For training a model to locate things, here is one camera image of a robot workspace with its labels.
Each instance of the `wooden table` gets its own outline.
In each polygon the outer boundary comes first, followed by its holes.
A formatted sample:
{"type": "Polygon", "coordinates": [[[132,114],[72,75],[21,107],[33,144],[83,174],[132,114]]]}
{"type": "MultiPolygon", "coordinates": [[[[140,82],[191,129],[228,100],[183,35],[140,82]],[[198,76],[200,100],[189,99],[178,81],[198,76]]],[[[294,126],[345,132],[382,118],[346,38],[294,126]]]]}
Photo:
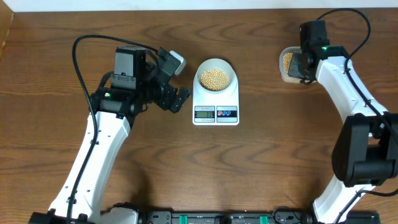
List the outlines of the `wooden table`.
{"type": "MultiPolygon", "coordinates": [[[[299,25],[325,9],[18,13],[0,60],[0,222],[26,223],[57,196],[83,139],[87,104],[72,65],[73,41],[104,34],[176,50],[187,61],[177,86],[192,87],[199,64],[224,58],[239,77],[237,127],[192,124],[192,98],[178,114],[156,105],[140,114],[116,158],[103,208],[117,202],[174,210],[305,208],[331,179],[331,152],[342,122],[319,84],[284,83],[279,54],[299,45],[299,25]]],[[[398,111],[398,9],[366,9],[369,42],[356,71],[391,112],[398,111]]],[[[328,16],[332,44],[352,51],[362,19],[328,16]]],[[[113,69],[118,43],[78,48],[90,92],[113,69]]],[[[397,180],[378,191],[389,192],[397,180]]],[[[366,195],[357,210],[397,223],[398,197],[366,195]]]]}

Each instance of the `kitchen scale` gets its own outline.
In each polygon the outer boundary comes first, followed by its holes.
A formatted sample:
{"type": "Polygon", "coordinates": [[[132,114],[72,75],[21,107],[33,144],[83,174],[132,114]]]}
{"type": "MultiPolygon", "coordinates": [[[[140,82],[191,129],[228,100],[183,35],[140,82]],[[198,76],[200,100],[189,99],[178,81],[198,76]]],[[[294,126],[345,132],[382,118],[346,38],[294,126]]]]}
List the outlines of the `kitchen scale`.
{"type": "Polygon", "coordinates": [[[192,122],[194,125],[238,125],[238,77],[231,65],[213,58],[203,62],[193,79],[192,122]],[[221,91],[210,91],[200,83],[205,70],[220,69],[228,76],[228,86],[221,91]]]}

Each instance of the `scale control panel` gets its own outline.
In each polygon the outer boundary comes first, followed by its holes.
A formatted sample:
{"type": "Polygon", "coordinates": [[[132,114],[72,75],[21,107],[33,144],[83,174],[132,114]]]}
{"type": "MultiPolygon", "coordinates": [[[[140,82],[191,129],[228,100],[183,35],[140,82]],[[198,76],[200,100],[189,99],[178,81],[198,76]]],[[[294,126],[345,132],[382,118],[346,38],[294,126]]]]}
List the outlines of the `scale control panel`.
{"type": "Polygon", "coordinates": [[[238,107],[196,106],[194,120],[196,123],[237,123],[238,107]]]}

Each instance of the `green tape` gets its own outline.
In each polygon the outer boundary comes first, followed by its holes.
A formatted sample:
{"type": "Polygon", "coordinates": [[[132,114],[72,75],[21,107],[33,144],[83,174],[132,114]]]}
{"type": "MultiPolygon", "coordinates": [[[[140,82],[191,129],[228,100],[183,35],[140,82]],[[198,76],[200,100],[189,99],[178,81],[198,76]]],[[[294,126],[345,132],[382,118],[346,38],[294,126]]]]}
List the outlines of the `green tape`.
{"type": "Polygon", "coordinates": [[[268,224],[268,217],[265,215],[260,216],[260,224],[268,224]]]}
{"type": "Polygon", "coordinates": [[[188,215],[180,215],[180,224],[188,224],[188,215]]]}

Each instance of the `bowl of chickpeas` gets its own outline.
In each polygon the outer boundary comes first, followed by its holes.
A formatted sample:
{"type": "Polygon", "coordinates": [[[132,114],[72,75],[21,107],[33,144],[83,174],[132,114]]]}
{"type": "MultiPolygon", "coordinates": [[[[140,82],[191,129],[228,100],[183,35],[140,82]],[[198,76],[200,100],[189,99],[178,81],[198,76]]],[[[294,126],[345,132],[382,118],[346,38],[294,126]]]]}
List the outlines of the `bowl of chickpeas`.
{"type": "Polygon", "coordinates": [[[236,74],[228,62],[213,58],[199,66],[195,84],[210,92],[222,92],[226,91],[235,78],[236,74]]]}

